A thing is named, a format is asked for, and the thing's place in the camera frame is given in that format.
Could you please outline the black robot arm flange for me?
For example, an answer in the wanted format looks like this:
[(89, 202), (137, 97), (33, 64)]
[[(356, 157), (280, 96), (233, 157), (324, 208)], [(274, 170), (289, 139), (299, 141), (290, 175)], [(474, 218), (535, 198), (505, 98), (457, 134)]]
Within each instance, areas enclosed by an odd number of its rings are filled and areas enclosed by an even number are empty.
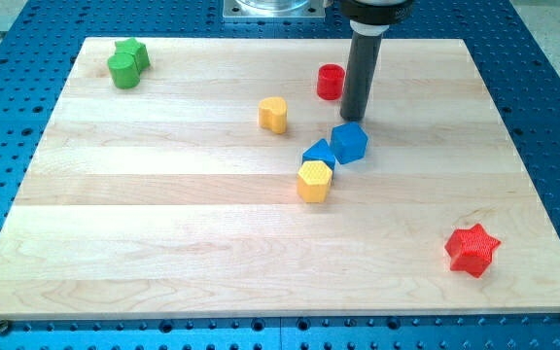
[(381, 2), (340, 0), (341, 13), (355, 22), (367, 25), (391, 25), (408, 18), (414, 7), (413, 0)]

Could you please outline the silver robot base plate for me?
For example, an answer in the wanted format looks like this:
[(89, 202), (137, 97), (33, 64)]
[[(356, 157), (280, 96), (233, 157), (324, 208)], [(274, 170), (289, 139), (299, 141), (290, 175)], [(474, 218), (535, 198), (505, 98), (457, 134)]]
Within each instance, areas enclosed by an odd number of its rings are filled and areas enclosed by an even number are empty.
[(333, 0), (224, 0), (223, 18), (323, 18)]

